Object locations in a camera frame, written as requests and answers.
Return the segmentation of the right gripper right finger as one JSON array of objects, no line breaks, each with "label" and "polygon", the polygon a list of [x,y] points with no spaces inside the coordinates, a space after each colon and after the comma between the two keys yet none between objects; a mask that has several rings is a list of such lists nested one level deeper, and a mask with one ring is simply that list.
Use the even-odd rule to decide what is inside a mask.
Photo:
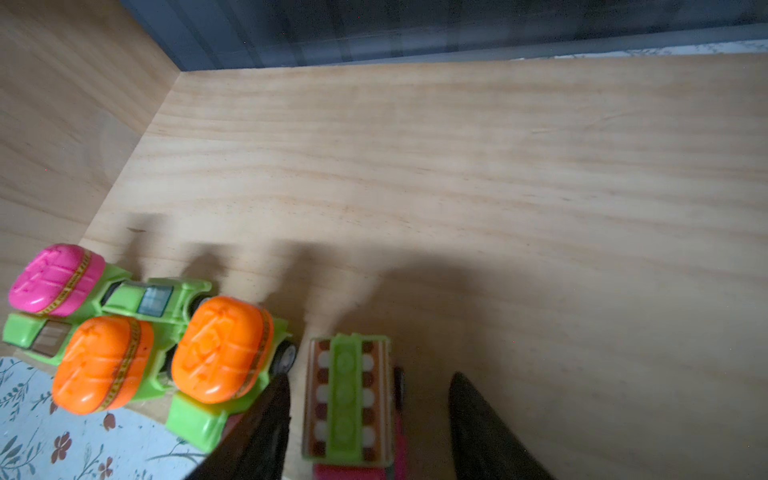
[{"label": "right gripper right finger", "polygon": [[449,388],[452,458],[458,479],[550,479],[466,375]]}]

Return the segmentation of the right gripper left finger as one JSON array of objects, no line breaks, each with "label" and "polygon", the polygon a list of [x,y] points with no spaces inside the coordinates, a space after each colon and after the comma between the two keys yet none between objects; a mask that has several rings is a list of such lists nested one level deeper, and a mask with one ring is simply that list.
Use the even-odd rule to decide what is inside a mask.
[{"label": "right gripper left finger", "polygon": [[290,410],[289,378],[280,374],[186,479],[280,479],[289,440]]}]

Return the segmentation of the pink green toy truck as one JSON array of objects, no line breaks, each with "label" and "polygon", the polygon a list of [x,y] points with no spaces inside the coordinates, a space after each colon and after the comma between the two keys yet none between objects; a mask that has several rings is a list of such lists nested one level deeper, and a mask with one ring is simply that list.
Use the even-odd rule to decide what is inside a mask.
[{"label": "pink green toy truck", "polygon": [[404,371],[384,335],[309,343],[302,456],[314,479],[405,479]]}]

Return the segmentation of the orange green toy car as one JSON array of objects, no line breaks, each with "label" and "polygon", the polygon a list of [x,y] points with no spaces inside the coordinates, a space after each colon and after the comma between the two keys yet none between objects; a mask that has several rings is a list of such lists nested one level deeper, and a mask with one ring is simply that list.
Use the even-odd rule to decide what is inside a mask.
[{"label": "orange green toy car", "polygon": [[165,396],[171,382],[163,367],[179,339],[179,327],[169,323],[117,315],[85,321],[58,365],[54,403],[90,415]]}]

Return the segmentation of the pink green toy car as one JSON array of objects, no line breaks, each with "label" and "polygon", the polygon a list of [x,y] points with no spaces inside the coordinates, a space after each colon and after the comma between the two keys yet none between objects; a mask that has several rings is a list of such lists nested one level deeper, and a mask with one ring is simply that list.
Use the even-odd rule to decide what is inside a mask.
[{"label": "pink green toy car", "polygon": [[12,311],[2,340],[58,365],[80,325],[116,315],[159,324],[161,337],[174,345],[212,290],[212,283],[201,279],[135,279],[91,250],[54,244],[40,251],[10,287]]}]

